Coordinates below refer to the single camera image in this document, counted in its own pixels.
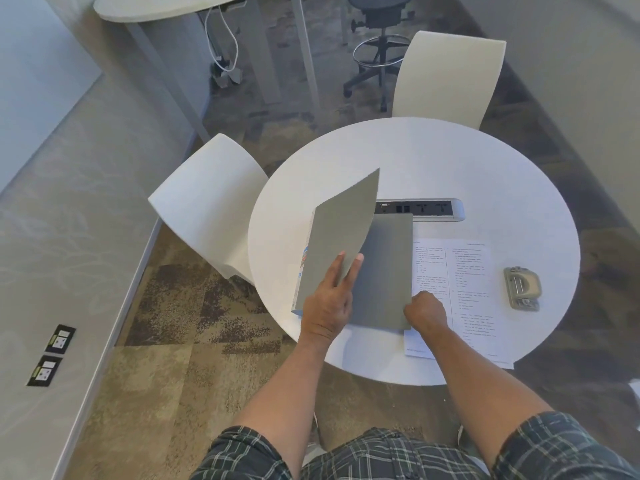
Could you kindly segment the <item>person's left hand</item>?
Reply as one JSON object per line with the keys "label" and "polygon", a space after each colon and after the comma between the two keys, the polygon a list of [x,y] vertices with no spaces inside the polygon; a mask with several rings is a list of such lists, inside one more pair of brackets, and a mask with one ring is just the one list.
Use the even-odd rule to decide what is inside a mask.
{"label": "person's left hand", "polygon": [[316,290],[306,298],[300,341],[311,341],[327,349],[348,323],[353,310],[353,290],[346,290],[346,275],[341,275],[345,256],[345,252],[336,256]]}

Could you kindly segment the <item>person's right hand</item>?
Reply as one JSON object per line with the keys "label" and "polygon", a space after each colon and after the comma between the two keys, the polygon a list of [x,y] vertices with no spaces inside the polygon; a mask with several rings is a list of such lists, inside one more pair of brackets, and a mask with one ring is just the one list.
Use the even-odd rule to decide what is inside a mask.
{"label": "person's right hand", "polygon": [[426,316],[424,322],[408,322],[427,345],[436,342],[449,331],[443,304],[430,292],[426,293]]}

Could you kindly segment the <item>grey paper folder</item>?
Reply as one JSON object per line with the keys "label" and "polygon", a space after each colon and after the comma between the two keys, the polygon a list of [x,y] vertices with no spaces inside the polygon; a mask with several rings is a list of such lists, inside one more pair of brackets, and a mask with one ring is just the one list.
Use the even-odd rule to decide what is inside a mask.
{"label": "grey paper folder", "polygon": [[343,279],[357,254],[363,265],[353,288],[350,323],[381,330],[410,328],[404,306],[412,299],[413,216],[377,212],[380,169],[316,206],[310,218],[291,311],[302,316],[303,302],[345,252]]}

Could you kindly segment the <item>person's left forearm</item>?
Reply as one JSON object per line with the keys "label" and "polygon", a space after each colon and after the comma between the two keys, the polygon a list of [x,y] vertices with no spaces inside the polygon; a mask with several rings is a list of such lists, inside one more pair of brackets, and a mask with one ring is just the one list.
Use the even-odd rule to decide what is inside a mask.
{"label": "person's left forearm", "polygon": [[314,418],[317,387],[330,341],[303,333],[292,354],[233,419],[277,449],[304,445]]}

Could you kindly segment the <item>person's right forearm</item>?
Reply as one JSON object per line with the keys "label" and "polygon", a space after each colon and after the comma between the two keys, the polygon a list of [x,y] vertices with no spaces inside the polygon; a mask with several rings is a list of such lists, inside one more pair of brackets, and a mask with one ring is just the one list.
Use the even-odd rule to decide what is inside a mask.
{"label": "person's right forearm", "polygon": [[434,355],[463,427],[487,462],[524,421],[553,411],[532,389],[473,350],[446,322],[414,325]]}

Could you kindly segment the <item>printed white paper sheet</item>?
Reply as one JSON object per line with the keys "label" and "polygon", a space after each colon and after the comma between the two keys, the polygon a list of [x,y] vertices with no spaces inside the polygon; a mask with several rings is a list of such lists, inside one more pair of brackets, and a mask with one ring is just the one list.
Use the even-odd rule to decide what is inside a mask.
{"label": "printed white paper sheet", "polygon": [[[467,345],[487,360],[503,369],[514,369],[514,363],[506,346],[501,341],[500,334],[471,333],[468,331],[459,332],[458,334]],[[417,330],[405,330],[403,340],[404,354],[406,356],[435,360],[435,356]]]}
{"label": "printed white paper sheet", "polygon": [[443,304],[447,323],[457,334],[500,334],[508,349],[495,279],[485,243],[430,238],[413,241],[412,295],[423,290],[432,293]]}

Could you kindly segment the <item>silver table power outlet strip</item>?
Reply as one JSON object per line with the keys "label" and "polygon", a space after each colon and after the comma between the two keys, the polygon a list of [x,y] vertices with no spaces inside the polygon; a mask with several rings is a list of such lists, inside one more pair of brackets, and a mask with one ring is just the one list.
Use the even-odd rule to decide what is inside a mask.
{"label": "silver table power outlet strip", "polygon": [[461,222],[466,218],[462,201],[456,198],[379,200],[375,214],[410,214],[415,222]]}

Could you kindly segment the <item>grey metal hole punch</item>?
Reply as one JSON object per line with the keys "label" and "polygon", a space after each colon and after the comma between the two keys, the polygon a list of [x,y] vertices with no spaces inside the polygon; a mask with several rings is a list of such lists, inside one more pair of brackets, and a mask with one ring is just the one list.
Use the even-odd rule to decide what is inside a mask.
{"label": "grey metal hole punch", "polygon": [[520,266],[503,270],[509,304],[521,312],[539,312],[542,288],[539,276],[532,270]]}

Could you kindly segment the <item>white curved chair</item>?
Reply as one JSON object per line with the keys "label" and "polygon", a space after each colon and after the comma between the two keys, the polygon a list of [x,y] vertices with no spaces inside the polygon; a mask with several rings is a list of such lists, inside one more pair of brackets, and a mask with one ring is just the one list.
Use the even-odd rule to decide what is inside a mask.
{"label": "white curved chair", "polygon": [[268,181],[235,140],[215,135],[187,158],[148,198],[158,217],[225,279],[254,284],[248,230]]}
{"label": "white curved chair", "polygon": [[418,31],[399,69],[392,117],[443,120],[478,130],[506,46],[499,39]]}

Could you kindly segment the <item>black office stool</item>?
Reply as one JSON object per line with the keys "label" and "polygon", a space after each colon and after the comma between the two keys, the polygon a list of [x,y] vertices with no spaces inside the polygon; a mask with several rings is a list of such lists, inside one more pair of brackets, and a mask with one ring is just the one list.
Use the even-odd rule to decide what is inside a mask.
{"label": "black office stool", "polygon": [[388,29],[404,21],[410,21],[415,13],[410,11],[404,16],[406,5],[412,0],[347,0],[348,3],[364,15],[363,21],[352,20],[351,31],[357,28],[380,30],[379,35],[359,43],[353,51],[353,60],[357,64],[358,74],[343,84],[343,96],[350,98],[353,88],[358,84],[376,78],[381,90],[380,112],[387,112],[388,89],[387,76],[398,76],[404,55],[388,57],[389,49],[406,50],[411,40],[400,34],[388,33]]}

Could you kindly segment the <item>white desk with grey legs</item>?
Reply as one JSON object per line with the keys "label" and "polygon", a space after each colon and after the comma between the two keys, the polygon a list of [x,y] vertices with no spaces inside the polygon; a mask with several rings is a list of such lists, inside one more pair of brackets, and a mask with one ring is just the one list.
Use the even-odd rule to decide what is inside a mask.
{"label": "white desk with grey legs", "polygon": [[[95,0],[93,8],[96,14],[104,21],[120,23],[126,27],[134,42],[148,62],[155,68],[169,94],[171,94],[180,111],[203,143],[208,142],[211,137],[203,124],[202,117],[196,113],[173,72],[146,35],[141,26],[142,23],[167,20],[191,14],[199,15],[204,12],[204,18],[198,17],[198,19],[203,26],[210,61],[220,71],[229,72],[239,68],[237,66],[239,46],[235,33],[229,27],[223,14],[225,11],[233,9],[242,10],[238,26],[241,30],[241,35],[244,36],[246,49],[250,55],[251,64],[264,102],[266,104],[276,104],[282,100],[280,86],[276,78],[275,63],[266,39],[258,0]],[[220,21],[224,24],[234,42],[236,57],[230,67],[225,67],[219,63],[219,60],[223,59],[223,55],[216,50],[216,44],[212,42],[209,34],[209,17],[212,12],[219,13]]]}

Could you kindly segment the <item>black framed wall outlet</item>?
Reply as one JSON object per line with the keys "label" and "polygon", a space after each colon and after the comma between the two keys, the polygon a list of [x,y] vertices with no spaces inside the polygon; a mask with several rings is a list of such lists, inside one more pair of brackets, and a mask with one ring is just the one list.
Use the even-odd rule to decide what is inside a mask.
{"label": "black framed wall outlet", "polygon": [[62,356],[42,355],[26,384],[27,387],[48,387],[55,376]]}
{"label": "black framed wall outlet", "polygon": [[64,355],[76,333],[76,328],[59,324],[49,339],[45,352],[49,354]]}

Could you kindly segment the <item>white wall board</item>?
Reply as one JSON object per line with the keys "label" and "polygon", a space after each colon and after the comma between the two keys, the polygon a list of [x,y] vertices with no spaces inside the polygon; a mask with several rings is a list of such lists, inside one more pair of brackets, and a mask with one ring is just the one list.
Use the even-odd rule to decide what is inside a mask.
{"label": "white wall board", "polygon": [[0,194],[101,74],[46,0],[0,0]]}

